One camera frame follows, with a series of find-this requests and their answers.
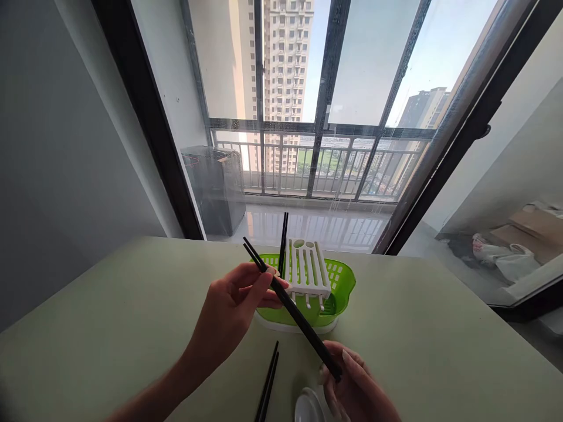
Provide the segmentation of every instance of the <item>tiled floor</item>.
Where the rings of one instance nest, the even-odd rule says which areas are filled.
[[[288,237],[314,239],[323,249],[371,253],[390,214],[328,209],[246,205],[246,217],[232,237],[208,236],[208,240],[279,246],[283,213],[289,212]]]

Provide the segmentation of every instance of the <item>black chopsticks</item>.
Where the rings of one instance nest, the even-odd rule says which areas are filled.
[[[280,258],[278,261],[278,265],[277,265],[277,270],[280,272],[280,276],[282,278],[285,277],[285,274],[283,273],[284,270],[284,262],[285,262],[285,257],[286,257],[286,236],[287,236],[287,223],[289,220],[289,213],[285,212],[283,213],[283,225],[281,227],[281,245],[280,245]]]
[[[279,341],[276,342],[274,353],[272,353],[270,367],[268,368],[268,374],[266,376],[266,381],[264,382],[264,388],[262,388],[262,395],[260,396],[260,403],[258,403],[258,410],[256,411],[254,422],[263,422],[264,420],[266,420],[268,403],[270,402],[270,393],[272,392],[272,384],[274,383],[274,377],[276,375],[277,360],[280,356],[280,352],[277,351],[277,346],[279,343]]]
[[[256,250],[252,247],[248,239],[246,237],[243,237],[243,239],[246,242],[244,244],[246,251],[250,254],[251,258],[254,260],[260,271],[265,273],[267,270],[266,264],[264,263],[262,258],[260,258],[260,255],[257,254]],[[327,366],[327,369],[330,371],[333,378],[336,380],[336,382],[339,382],[342,376],[342,369],[334,361],[327,347],[323,344],[317,333],[315,333],[311,325],[307,322],[301,311],[297,309],[297,306],[295,305],[295,303],[293,303],[287,292],[277,280],[277,277],[272,278],[272,283],[270,284],[270,286],[274,289],[274,292],[276,292],[276,295],[280,298],[281,304],[286,307],[287,312],[289,312],[297,326],[301,329],[313,349],[315,349],[318,357],[321,358],[321,360]]]

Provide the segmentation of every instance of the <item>white plastic base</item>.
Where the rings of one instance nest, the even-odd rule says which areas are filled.
[[[264,319],[263,316],[261,316],[258,311],[254,312],[254,317],[258,320],[258,322],[260,322],[260,324],[262,324],[263,326],[265,326],[266,328],[275,330],[275,331],[283,331],[283,332],[292,332],[292,333],[297,333],[297,334],[303,334],[302,331],[299,329],[299,327],[297,327],[296,325],[287,325],[287,324],[280,324],[279,322],[272,322],[272,321],[268,321],[267,319]],[[322,326],[322,327],[313,327],[313,329],[315,330],[315,333],[317,334],[326,334],[331,332],[334,327],[336,327],[336,324],[338,324],[338,317],[335,318],[334,321],[332,321],[330,324]]]

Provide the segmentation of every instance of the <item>hand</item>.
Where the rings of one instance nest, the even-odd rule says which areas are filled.
[[[336,384],[327,367],[321,368],[320,382],[333,416],[352,422],[400,422],[395,406],[375,383],[359,354],[337,342],[326,340],[324,344],[343,369],[342,379]]]
[[[214,281],[181,360],[196,362],[200,376],[207,378],[236,349],[257,307],[282,307],[276,293],[268,290],[275,272],[269,267],[261,274],[256,264],[249,262]],[[284,288],[289,286],[285,280],[280,283]]]

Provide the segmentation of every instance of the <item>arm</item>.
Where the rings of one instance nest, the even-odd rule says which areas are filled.
[[[180,359],[107,421],[165,420],[236,349],[257,307],[282,307],[276,294],[268,290],[274,272],[269,268],[261,274],[255,263],[243,263],[214,281]]]

